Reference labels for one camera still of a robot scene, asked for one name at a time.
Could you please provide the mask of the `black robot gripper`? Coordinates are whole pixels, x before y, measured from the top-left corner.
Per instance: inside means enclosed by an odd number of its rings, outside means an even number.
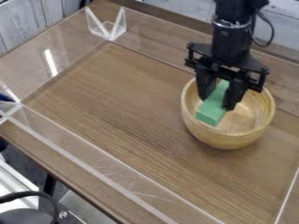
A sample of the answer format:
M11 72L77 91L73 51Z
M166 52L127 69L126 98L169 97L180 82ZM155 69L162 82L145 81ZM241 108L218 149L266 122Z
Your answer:
M270 70L250 52L256 42L256 19L250 18L245 23L232 23L216 17L213 27L212 44L188 44L189 56L185 65L196 71L198 94L204 101L216 90L217 79L229 82L224 107L232 111L249 89L262 92Z

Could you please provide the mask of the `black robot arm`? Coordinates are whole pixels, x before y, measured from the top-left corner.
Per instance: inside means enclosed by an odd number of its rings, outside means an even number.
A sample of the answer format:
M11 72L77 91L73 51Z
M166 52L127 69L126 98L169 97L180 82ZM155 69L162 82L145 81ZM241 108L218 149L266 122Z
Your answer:
M269 67L252 55L257 17L269 24L261 9L269 0L216 0L212 44L190 42L185 65L196 70L198 95L205 101L217 88L217 79L229 82L221 106L232 111L252 89L264 91Z

